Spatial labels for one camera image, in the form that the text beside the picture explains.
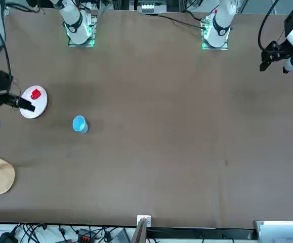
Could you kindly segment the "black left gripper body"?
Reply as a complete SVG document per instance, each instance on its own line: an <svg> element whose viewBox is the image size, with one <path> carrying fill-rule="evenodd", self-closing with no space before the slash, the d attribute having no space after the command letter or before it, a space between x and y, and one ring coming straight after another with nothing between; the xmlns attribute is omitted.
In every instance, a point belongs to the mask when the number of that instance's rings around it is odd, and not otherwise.
<svg viewBox="0 0 293 243"><path fill-rule="evenodd" d="M276 44L275 51L277 52L276 61L288 59L292 56L292 45L289 42Z"/></svg>

